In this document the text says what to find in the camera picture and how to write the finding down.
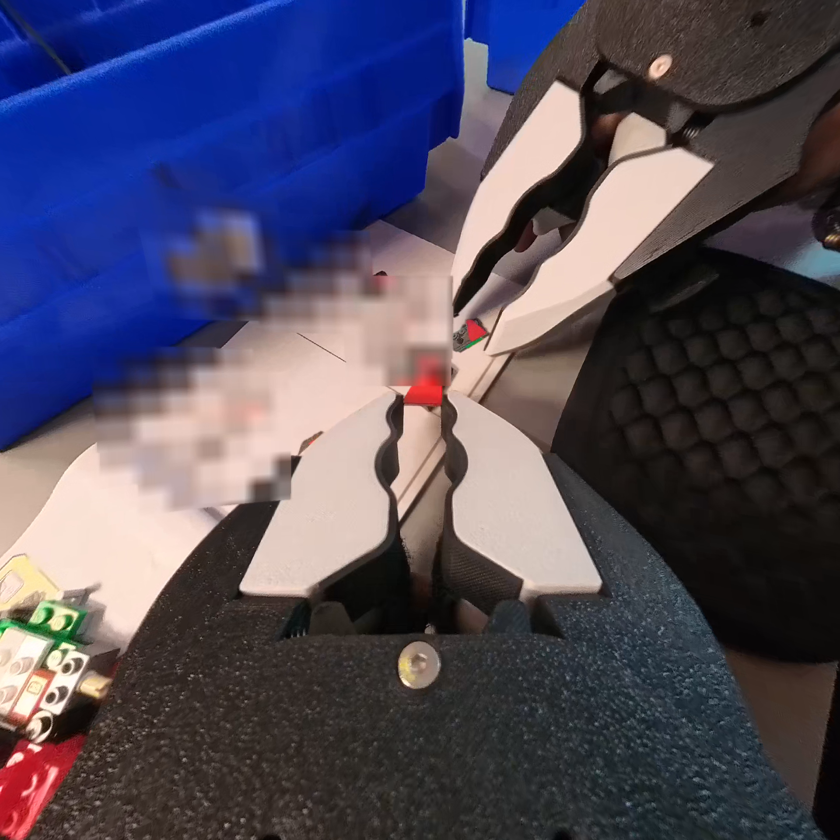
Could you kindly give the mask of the white lego instruction booklet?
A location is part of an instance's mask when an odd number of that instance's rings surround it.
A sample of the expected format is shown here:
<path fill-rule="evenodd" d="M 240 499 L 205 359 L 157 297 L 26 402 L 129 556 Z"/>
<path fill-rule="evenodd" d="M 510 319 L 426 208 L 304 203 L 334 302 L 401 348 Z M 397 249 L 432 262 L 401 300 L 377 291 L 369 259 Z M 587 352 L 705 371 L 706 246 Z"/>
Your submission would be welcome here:
<path fill-rule="evenodd" d="M 408 234 L 385 222 L 370 226 L 374 271 L 422 280 L 443 275 L 453 256 L 445 249 Z M 538 240 L 528 251 L 510 254 L 496 269 L 482 297 L 472 301 L 476 314 L 490 328 L 489 320 L 530 279 L 540 258 L 553 250 L 555 234 Z M 378 391 L 362 392 L 344 371 L 346 351 L 335 332 L 295 335 L 270 332 L 247 324 L 223 345 L 234 361 L 247 362 L 262 375 L 274 374 L 275 392 L 286 397 L 277 429 L 280 445 L 298 452 L 312 434 L 332 426 L 368 403 Z M 505 357 L 484 359 L 479 346 L 454 355 L 458 372 L 453 386 L 480 401 L 498 378 Z M 433 412 L 408 406 L 404 433 L 399 442 L 400 473 L 392 485 L 401 524 L 413 514 L 444 454 L 439 419 Z M 101 631 L 124 650 L 139 629 L 152 603 L 187 556 L 220 521 L 220 511 L 168 511 L 161 495 L 142 490 L 125 470 L 101 469 L 96 445 L 68 465 L 45 505 L 32 523 L 12 543 L 2 535 L 2 568 L 14 556 L 25 554 L 59 589 L 79 590 L 96 585 L 93 601 L 104 608 Z"/>

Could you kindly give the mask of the black quilted cushion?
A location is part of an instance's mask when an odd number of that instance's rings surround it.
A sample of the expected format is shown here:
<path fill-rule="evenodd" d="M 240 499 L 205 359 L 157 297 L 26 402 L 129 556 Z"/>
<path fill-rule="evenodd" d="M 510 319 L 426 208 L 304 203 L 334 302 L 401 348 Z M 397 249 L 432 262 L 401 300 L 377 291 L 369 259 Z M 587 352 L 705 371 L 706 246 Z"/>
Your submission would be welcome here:
<path fill-rule="evenodd" d="M 839 296 L 706 248 L 618 295 L 550 451 L 679 577 L 720 640 L 839 650 Z"/>

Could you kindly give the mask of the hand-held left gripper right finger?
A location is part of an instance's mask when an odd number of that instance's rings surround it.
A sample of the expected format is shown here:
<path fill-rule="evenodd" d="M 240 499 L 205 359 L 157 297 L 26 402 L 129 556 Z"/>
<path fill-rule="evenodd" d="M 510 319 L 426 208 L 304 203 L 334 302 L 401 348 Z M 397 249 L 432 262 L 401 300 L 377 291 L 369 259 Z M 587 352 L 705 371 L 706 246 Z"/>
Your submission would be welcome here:
<path fill-rule="evenodd" d="M 529 437 L 468 397 L 442 405 L 442 575 L 461 599 L 590 595 L 602 577 Z"/>

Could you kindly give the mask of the large blue plastic bin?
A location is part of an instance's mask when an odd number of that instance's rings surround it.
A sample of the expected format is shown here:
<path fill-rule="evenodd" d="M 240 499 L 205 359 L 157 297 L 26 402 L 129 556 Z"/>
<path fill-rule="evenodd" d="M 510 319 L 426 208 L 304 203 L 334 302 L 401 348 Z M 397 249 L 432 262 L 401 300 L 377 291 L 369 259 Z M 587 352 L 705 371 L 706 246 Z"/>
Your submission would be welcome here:
<path fill-rule="evenodd" d="M 188 320 L 148 249 L 203 207 L 293 245 L 412 200 L 459 131 L 447 1 L 2 2 L 2 448 Z"/>

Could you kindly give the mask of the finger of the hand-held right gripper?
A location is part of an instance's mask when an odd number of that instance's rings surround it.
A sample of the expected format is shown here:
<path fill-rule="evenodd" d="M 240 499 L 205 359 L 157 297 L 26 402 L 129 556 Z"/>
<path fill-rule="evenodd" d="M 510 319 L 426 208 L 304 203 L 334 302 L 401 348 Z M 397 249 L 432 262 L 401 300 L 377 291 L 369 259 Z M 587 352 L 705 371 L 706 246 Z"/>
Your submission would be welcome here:
<path fill-rule="evenodd" d="M 665 129 L 655 123 L 617 125 L 610 165 L 579 223 L 504 307 L 488 340 L 489 354 L 526 348 L 614 293 L 617 270 L 713 167 L 666 140 Z"/>
<path fill-rule="evenodd" d="M 555 80 L 480 182 L 452 265 L 459 315 L 513 250 L 532 217 L 572 175 L 585 136 L 578 91 Z"/>

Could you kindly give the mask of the green white black lego assembly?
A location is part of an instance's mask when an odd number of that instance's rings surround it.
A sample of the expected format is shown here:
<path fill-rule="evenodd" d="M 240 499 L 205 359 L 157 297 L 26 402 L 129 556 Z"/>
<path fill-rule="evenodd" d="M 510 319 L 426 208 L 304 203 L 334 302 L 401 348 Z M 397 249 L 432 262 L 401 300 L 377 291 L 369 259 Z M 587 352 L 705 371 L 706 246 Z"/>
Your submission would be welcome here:
<path fill-rule="evenodd" d="M 2 620 L 2 729 L 42 746 L 85 733 L 121 657 L 97 638 L 97 608 L 76 600 L 42 600 Z"/>

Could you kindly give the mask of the red lego plate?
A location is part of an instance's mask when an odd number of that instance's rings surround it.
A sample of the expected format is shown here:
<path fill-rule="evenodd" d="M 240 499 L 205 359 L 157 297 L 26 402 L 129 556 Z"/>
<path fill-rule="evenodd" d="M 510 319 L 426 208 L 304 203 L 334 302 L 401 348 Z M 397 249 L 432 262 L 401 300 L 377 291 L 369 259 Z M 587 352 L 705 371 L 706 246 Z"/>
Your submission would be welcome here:
<path fill-rule="evenodd" d="M 25 839 L 67 777 L 88 737 L 34 744 L 19 740 L 1 769 L 1 836 Z"/>

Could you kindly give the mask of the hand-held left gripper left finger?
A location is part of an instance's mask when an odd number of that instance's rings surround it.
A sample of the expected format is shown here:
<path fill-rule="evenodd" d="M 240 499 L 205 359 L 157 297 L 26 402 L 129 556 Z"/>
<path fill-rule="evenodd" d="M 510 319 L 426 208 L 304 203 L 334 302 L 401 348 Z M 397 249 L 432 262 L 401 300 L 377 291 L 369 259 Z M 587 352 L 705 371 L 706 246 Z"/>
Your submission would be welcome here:
<path fill-rule="evenodd" d="M 239 585 L 247 596 L 312 598 L 397 542 L 392 483 L 403 398 L 387 392 L 315 441 L 291 477 Z"/>

